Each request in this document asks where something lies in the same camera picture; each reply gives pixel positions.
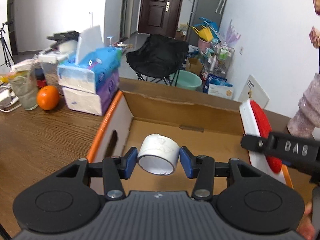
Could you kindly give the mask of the person's right hand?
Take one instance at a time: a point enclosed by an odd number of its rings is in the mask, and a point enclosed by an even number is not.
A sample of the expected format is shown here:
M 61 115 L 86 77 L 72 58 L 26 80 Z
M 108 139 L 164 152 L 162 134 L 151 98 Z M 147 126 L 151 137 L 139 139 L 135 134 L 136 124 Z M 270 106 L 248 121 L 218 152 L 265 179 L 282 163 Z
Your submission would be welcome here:
M 315 237 L 315 228 L 311 222 L 312 217 L 312 201 L 309 201 L 304 210 L 303 218 L 301 219 L 297 232 L 306 240 L 313 240 Z

